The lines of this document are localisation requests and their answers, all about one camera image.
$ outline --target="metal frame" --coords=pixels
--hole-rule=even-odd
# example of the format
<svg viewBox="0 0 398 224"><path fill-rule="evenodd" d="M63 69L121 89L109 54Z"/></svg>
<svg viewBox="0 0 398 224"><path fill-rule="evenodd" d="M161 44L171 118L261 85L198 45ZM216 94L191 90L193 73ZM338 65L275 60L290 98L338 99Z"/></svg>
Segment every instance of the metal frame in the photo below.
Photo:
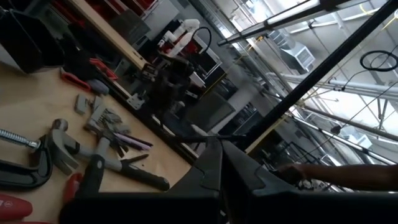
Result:
<svg viewBox="0 0 398 224"><path fill-rule="evenodd" d="M316 85L330 70L343 60L355 47L360 44L374 29L383 23L398 8L398 1L389 0L359 29L346 39L330 56L309 74L284 100L282 100L267 116L250 130L247 139L239 143L240 148L248 147L257 140L267 129L289 110L306 92Z"/></svg>
<svg viewBox="0 0 398 224"><path fill-rule="evenodd" d="M282 29L299 22L308 21L310 19L329 14L356 4L365 2L365 0L309 0L302 2L290 9L276 14L264 22L255 24L247 29L238 32L226 39L219 41L219 46L232 44L239 40L248 39L256 35L261 35L268 30Z"/></svg>

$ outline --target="purple tool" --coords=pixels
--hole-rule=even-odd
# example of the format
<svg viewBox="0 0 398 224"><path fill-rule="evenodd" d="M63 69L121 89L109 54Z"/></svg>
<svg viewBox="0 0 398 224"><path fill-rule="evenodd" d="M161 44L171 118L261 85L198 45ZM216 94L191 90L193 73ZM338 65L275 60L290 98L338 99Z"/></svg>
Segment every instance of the purple tool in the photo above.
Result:
<svg viewBox="0 0 398 224"><path fill-rule="evenodd" d="M115 133L115 135L116 135L116 137L118 137L120 140L122 140L122 141L124 141L124 142L126 142L126 143L135 144L135 145L137 145L137 146L139 146L139 147L141 147L141 148L143 148L143 149L145 149L145 150L149 150L149 149L152 148L152 146L150 146L150 145L148 145L148 144L145 144L145 143L140 142L140 141L138 141L138 140L136 140L136 139L127 137L127 136L125 136L125 135L122 135L122 134L119 134L119 133Z"/></svg>

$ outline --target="storage box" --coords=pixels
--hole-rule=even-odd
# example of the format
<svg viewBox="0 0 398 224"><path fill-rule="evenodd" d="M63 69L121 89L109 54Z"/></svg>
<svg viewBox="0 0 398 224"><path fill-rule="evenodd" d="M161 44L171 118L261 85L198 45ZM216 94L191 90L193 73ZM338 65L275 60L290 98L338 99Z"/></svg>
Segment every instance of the storage box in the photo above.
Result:
<svg viewBox="0 0 398 224"><path fill-rule="evenodd" d="M44 24L15 10L0 15L0 45L26 73L63 65L64 55Z"/></svg>

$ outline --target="wire cutter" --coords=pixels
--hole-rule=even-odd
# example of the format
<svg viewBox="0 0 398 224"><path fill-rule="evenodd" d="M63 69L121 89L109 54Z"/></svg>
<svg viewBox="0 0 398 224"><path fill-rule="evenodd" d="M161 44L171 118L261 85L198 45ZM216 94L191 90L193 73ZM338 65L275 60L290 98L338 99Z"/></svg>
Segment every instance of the wire cutter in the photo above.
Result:
<svg viewBox="0 0 398 224"><path fill-rule="evenodd" d="M72 85L75 85L82 90L91 91L91 87L89 84L87 84L84 81L81 81L76 75L66 72L63 68L61 68L61 79L67 83L70 83Z"/></svg>

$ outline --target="black handle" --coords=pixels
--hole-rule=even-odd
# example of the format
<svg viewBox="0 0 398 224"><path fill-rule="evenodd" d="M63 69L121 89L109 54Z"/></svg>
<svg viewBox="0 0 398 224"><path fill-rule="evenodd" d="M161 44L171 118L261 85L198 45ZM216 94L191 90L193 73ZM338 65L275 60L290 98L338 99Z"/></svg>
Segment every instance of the black handle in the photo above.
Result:
<svg viewBox="0 0 398 224"><path fill-rule="evenodd" d="M104 176L105 160L101 155L94 154L86 167L83 180L76 192L76 197L97 194Z"/></svg>
<svg viewBox="0 0 398 224"><path fill-rule="evenodd" d="M170 189L169 182L164 177L159 177L154 174L148 173L126 161L121 161L122 169L120 173L125 177L137 180L144 184L155 187L159 190L166 191Z"/></svg>

